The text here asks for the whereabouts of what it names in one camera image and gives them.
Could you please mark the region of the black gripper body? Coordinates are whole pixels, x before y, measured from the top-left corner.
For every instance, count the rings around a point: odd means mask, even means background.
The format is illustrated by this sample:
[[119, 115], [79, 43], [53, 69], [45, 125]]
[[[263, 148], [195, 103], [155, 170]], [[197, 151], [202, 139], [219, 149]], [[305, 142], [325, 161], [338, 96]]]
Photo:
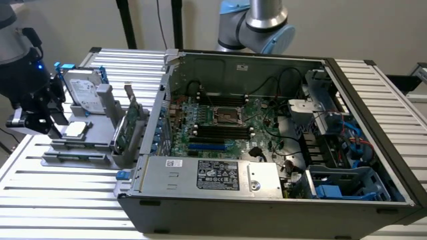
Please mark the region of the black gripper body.
[[63, 118], [66, 93], [62, 80], [51, 78], [42, 53], [33, 47], [21, 59], [0, 65], [0, 94], [13, 109], [46, 118]]

